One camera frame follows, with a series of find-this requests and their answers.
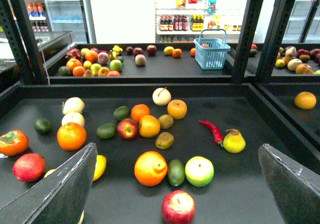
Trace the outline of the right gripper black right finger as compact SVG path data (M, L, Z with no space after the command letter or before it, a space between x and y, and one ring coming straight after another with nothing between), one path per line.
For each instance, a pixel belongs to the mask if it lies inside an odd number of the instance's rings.
M259 164L286 224L320 222L320 176L269 144L258 150Z

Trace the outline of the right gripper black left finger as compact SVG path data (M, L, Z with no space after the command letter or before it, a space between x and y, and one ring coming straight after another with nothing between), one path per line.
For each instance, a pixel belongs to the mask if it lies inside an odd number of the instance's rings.
M92 187L97 147L89 143L0 210L2 224L77 224Z

